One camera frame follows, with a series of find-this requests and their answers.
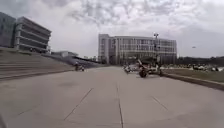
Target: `person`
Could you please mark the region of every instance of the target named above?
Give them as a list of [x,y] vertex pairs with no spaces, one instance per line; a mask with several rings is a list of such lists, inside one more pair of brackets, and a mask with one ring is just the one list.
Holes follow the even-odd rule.
[[33,48],[30,48],[30,52],[33,52]]
[[160,62],[156,62],[156,70],[160,76],[162,76],[161,66],[162,66],[162,64]]
[[129,65],[127,65],[127,66],[125,67],[125,69],[126,69],[126,70],[128,70],[128,71],[130,71],[130,70],[131,70],[131,68],[130,68],[130,66],[129,66]]
[[78,69],[79,69],[79,63],[75,62],[75,70],[78,71]]

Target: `curb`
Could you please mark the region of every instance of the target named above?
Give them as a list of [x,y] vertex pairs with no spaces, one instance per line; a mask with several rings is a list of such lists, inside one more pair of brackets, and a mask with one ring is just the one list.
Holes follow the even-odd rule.
[[175,74],[164,73],[163,76],[224,91],[224,83],[219,83],[219,82],[214,82],[209,80],[202,80],[202,79],[197,79],[197,78],[192,78],[187,76],[179,76]]

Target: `pavement joint line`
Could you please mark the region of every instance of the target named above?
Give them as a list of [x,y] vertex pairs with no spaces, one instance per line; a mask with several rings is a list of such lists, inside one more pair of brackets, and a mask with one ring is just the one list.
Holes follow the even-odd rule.
[[71,124],[78,124],[78,125],[92,125],[92,126],[114,126],[114,125],[120,125],[120,123],[109,123],[109,124],[95,124],[95,123],[80,123],[80,122],[74,122],[70,120],[63,120],[66,123]]
[[79,107],[79,105],[82,103],[82,101],[89,95],[89,93],[93,90],[93,88],[91,88],[85,95],[84,97],[80,100],[80,102],[72,109],[72,111],[64,118],[64,120],[66,120],[74,111],[76,108]]
[[31,108],[29,108],[29,109],[27,109],[27,110],[25,110],[25,111],[20,112],[20,113],[17,114],[14,118],[16,118],[16,117],[18,117],[18,116],[20,116],[20,115],[22,115],[22,114],[24,114],[24,113],[26,113],[26,112],[29,112],[29,111],[31,111],[31,110],[33,110],[33,109],[35,109],[35,108],[37,108],[39,105],[40,105],[40,104],[35,105],[35,106],[32,106]]
[[158,104],[160,104],[164,109],[166,109],[167,111],[169,111],[169,109],[165,106],[165,105],[163,105],[158,99],[156,99],[154,96],[152,96],[151,95],[151,97],[158,103]]
[[118,102],[119,102],[119,113],[121,116],[121,128],[124,128],[124,121],[123,121],[123,116],[122,116],[122,110],[121,110],[121,100],[120,100],[120,94],[119,94],[119,89],[118,89],[118,84],[116,83],[116,88],[117,88],[117,95],[118,95]]

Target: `gray building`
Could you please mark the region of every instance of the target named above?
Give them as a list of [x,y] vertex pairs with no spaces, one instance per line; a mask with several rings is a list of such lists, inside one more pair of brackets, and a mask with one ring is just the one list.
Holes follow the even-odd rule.
[[51,31],[25,18],[18,18],[15,29],[15,48],[39,53],[47,52]]
[[133,58],[155,57],[156,54],[162,63],[175,63],[176,41],[161,38],[156,40],[153,37],[110,37],[108,34],[99,34],[98,59],[107,64],[124,64]]
[[69,51],[52,52],[51,54],[59,55],[59,56],[62,56],[62,57],[68,57],[68,56],[70,56],[70,57],[78,57],[77,53],[69,52]]
[[15,18],[0,12],[0,46],[13,47]]

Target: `motorcycle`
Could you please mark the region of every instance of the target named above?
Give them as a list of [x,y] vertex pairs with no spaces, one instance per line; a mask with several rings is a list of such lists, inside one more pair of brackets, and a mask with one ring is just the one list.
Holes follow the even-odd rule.
[[124,72],[126,72],[127,74],[131,72],[131,69],[129,66],[125,66],[124,67]]
[[151,74],[157,74],[159,76],[162,76],[162,70],[160,69],[160,66],[157,65],[156,68],[153,68],[153,67],[147,67],[147,66],[144,66],[142,64],[142,62],[140,60],[139,61],[139,76],[142,77],[142,78],[145,78],[147,77],[147,75],[151,75]]
[[76,66],[75,67],[75,71],[82,71],[82,72],[84,72],[85,71],[85,68],[83,67],[83,66]]

